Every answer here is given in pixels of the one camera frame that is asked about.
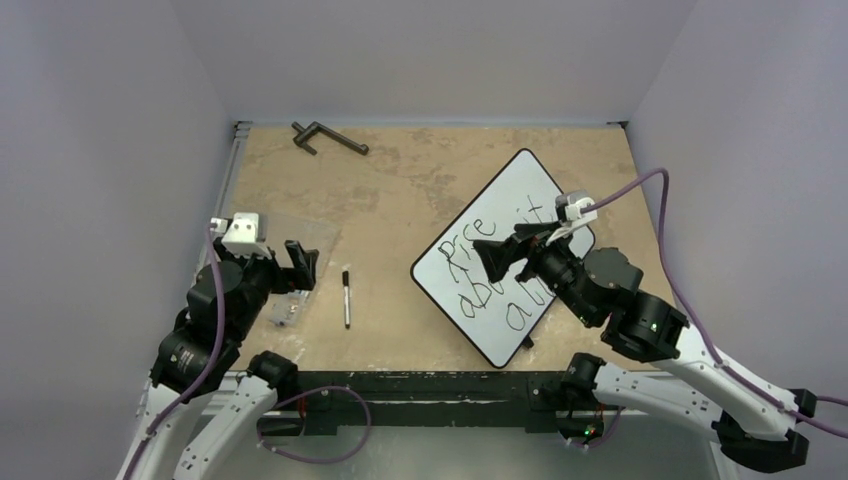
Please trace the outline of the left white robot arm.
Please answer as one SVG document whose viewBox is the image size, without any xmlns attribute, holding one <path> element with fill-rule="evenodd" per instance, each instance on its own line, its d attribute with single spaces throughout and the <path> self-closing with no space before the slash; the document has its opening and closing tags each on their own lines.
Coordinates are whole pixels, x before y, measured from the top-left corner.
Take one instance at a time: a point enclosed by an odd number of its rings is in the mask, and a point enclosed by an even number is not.
<svg viewBox="0 0 848 480">
<path fill-rule="evenodd" d="M 293 264 L 282 267 L 263 243 L 250 246 L 252 253 L 237 255 L 221 240 L 207 238 L 208 263 L 196 275 L 173 330 L 160 342 L 142 421 L 119 478 L 168 475 L 175 465 L 166 454 L 174 452 L 220 387 L 269 297 L 315 287 L 319 251 L 288 240 L 285 249 Z"/>
</svg>

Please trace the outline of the aluminium rail frame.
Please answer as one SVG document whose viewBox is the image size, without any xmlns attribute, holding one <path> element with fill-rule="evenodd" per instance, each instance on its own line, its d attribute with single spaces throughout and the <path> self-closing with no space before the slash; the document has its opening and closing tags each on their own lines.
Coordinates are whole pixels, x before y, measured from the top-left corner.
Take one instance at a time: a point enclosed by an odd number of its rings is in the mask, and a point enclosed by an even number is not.
<svg viewBox="0 0 848 480">
<path fill-rule="evenodd" d="M 251 124 L 243 121 L 234 126 L 229 163 L 213 217 L 226 218 L 241 148 L 250 128 Z M 218 257 L 209 226 L 205 242 L 207 264 L 197 272 L 195 284 L 187 293 L 187 306 L 177 314 L 174 330 L 159 345 L 137 412 L 139 417 L 150 416 L 154 422 L 163 422 L 178 405 L 215 391 L 238 353 L 242 334 L 236 324 L 247 318 L 247 307 L 236 296 L 242 272 L 232 258 Z"/>
</svg>

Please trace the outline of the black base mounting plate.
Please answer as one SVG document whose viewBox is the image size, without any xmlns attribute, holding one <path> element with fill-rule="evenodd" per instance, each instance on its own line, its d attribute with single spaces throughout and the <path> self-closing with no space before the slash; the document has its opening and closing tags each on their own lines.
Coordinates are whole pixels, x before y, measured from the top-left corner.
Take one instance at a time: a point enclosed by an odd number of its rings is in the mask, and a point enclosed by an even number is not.
<svg viewBox="0 0 848 480">
<path fill-rule="evenodd" d="M 327 436 L 366 424 L 573 432 L 618 409 L 568 390 L 557 371 L 304 371 L 294 390 L 309 396 L 264 414 L 262 436 Z"/>
</svg>

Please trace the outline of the silver whiteboard marker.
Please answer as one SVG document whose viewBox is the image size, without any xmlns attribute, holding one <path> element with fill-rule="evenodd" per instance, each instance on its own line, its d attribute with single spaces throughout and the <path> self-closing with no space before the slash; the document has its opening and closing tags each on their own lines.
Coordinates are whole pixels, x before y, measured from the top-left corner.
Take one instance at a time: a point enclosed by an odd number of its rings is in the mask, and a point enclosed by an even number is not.
<svg viewBox="0 0 848 480">
<path fill-rule="evenodd" d="M 343 305 L 344 305 L 344 326 L 349 330 L 352 326 L 351 321 L 351 288 L 343 287 Z"/>
</svg>

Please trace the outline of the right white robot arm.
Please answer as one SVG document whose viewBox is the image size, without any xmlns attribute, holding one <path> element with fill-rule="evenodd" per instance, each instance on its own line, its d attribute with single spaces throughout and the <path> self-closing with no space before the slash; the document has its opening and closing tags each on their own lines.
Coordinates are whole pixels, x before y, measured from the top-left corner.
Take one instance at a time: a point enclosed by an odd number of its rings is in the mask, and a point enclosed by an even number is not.
<svg viewBox="0 0 848 480">
<path fill-rule="evenodd" d="M 502 280 L 522 262 L 516 281 L 541 281 L 584 327 L 600 329 L 614 352 L 685 384 L 657 382 L 578 352 L 555 392 L 569 409 L 593 403 L 656 415 L 701 434 L 730 460 L 760 473 L 805 465 L 810 442 L 796 426 L 815 412 L 812 392 L 734 370 L 692 319 L 641 289 L 642 271 L 617 248 L 579 257 L 569 242 L 555 239 L 549 224 L 518 224 L 505 240 L 477 239 L 473 248 L 489 280 Z"/>
</svg>

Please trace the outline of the white whiteboard black frame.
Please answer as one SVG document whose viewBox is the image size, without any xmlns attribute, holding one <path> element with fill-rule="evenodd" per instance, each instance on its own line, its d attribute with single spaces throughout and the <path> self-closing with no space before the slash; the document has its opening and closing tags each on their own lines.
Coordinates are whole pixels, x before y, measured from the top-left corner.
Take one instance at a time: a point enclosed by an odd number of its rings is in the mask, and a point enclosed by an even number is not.
<svg viewBox="0 0 848 480">
<path fill-rule="evenodd" d="M 517 224 L 556 220 L 562 190 L 529 149 L 519 150 L 412 264 L 415 284 L 495 368 L 505 367 L 555 295 L 516 281 L 522 263 L 491 283 L 473 241 L 503 241 Z"/>
</svg>

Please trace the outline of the clear plastic screw box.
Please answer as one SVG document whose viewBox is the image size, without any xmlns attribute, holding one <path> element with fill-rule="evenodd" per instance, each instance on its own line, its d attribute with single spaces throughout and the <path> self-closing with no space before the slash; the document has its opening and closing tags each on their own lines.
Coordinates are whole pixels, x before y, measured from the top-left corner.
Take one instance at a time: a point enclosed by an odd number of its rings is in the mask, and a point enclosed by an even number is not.
<svg viewBox="0 0 848 480">
<path fill-rule="evenodd" d="M 269 322 L 276 327 L 294 327 L 306 316 L 317 297 L 319 282 L 340 236 L 340 227 L 283 212 L 269 213 L 266 219 L 266 244 L 276 253 L 281 267 L 312 264 L 315 287 L 311 291 L 292 290 L 272 294 L 269 299 Z"/>
</svg>

